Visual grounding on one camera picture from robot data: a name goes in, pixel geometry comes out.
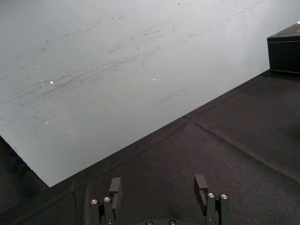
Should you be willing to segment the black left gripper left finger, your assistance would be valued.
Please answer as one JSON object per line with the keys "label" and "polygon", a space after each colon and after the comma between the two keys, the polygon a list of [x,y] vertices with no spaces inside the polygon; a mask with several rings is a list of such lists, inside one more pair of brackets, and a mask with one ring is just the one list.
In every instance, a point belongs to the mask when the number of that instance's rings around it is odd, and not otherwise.
{"label": "black left gripper left finger", "polygon": [[113,178],[108,194],[90,202],[91,225],[116,225],[118,208],[122,199],[121,178]]}

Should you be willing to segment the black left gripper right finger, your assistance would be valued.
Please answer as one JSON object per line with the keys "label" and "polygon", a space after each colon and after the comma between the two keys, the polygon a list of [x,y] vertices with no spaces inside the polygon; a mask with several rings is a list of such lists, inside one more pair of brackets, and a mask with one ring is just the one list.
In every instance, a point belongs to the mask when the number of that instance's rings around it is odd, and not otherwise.
{"label": "black left gripper right finger", "polygon": [[207,225],[232,224],[229,196],[210,192],[202,174],[194,176],[194,193]]}

